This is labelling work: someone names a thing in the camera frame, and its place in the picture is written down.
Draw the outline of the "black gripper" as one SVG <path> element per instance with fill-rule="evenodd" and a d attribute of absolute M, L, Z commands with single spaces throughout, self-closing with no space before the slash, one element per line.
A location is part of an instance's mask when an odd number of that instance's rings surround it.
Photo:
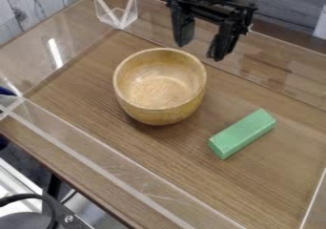
<path fill-rule="evenodd" d="M 194 39 L 195 18 L 220 25 L 206 56 L 222 61 L 232 52 L 239 34 L 247 34 L 258 6 L 248 0 L 168 0 L 171 7 L 174 38 L 179 47 Z"/>

